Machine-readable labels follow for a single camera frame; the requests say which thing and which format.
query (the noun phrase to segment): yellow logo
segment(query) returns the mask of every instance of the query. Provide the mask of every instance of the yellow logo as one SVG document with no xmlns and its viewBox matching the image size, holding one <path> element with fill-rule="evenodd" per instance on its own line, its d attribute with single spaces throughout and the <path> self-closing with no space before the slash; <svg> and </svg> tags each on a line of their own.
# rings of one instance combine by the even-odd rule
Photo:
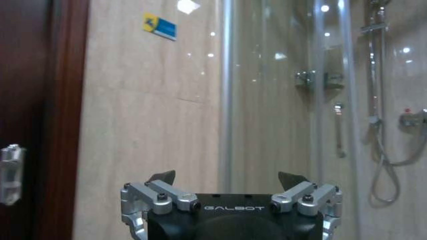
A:
<svg viewBox="0 0 427 240">
<path fill-rule="evenodd" d="M 158 24 L 158 17 L 150 13 L 144 14 L 142 29 L 146 32 L 153 32 Z"/>
</svg>

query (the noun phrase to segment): silver bracket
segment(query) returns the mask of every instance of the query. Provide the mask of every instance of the silver bracket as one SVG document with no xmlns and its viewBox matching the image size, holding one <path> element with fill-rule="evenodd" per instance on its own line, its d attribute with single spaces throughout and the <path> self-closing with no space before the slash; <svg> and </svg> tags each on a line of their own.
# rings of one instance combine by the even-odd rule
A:
<svg viewBox="0 0 427 240">
<path fill-rule="evenodd" d="M 323 218 L 323 240 L 332 240 L 333 231 L 341 225 L 339 217 L 324 216 Z"/>
<path fill-rule="evenodd" d="M 176 189 L 161 180 L 149 182 L 148 187 L 157 193 L 166 194 L 172 198 L 172 201 L 176 204 L 179 210 L 193 212 L 200 209 L 201 205 L 196 194 Z"/>
<path fill-rule="evenodd" d="M 148 211 L 157 215 L 172 211 L 172 199 L 162 193 L 154 192 L 140 183 L 129 183 L 120 190 L 121 221 L 129 226 L 130 236 L 134 240 L 146 240 L 144 220 Z"/>
<path fill-rule="evenodd" d="M 315 190 L 315 185 L 311 182 L 303 181 L 289 190 L 271 196 L 271 206 L 276 213 L 287 213 L 292 210 L 293 204 L 307 194 Z"/>
<path fill-rule="evenodd" d="M 303 181 L 289 190 L 271 196 L 271 209 L 276 213 L 287 213 L 297 204 L 297 212 L 305 216 L 323 214 L 323 240 L 331 240 L 335 228 L 341 224 L 343 192 L 337 187 Z"/>
<path fill-rule="evenodd" d="M 0 203 L 12 206 L 21 198 L 25 149 L 12 144 L 1 149 Z"/>
<path fill-rule="evenodd" d="M 181 211 L 193 212 L 200 209 L 196 194 L 184 192 L 161 180 L 140 183 L 129 183 L 120 190 L 121 222 L 129 226 L 129 232 L 134 240 L 148 240 L 144 220 L 148 211 L 157 215 L 172 211 L 172 203 Z"/>
</svg>

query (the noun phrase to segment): metal frame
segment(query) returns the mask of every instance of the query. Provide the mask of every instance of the metal frame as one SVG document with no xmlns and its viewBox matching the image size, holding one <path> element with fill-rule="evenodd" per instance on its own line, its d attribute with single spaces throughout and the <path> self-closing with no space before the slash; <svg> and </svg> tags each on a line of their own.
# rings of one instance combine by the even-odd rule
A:
<svg viewBox="0 0 427 240">
<path fill-rule="evenodd" d="M 229 193 L 232 184 L 232 64 L 233 64 L 233 0 L 223 1 L 221 89 L 219 134 L 219 189 Z"/>
</svg>

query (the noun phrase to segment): silver door latch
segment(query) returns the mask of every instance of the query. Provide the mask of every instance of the silver door latch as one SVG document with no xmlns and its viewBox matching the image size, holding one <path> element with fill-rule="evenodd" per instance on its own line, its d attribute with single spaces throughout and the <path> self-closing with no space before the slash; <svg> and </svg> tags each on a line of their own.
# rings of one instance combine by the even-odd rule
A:
<svg viewBox="0 0 427 240">
<path fill-rule="evenodd" d="M 25 149 L 12 144 L 1 149 L 0 204 L 12 206 L 21 198 Z"/>
</svg>

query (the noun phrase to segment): blue sticker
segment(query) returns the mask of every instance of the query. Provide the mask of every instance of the blue sticker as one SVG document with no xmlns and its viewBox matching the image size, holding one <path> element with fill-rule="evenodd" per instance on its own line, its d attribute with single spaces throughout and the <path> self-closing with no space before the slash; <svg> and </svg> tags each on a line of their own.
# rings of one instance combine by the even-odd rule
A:
<svg viewBox="0 0 427 240">
<path fill-rule="evenodd" d="M 176 25 L 150 13 L 144 14 L 142 29 L 176 41 Z"/>
</svg>

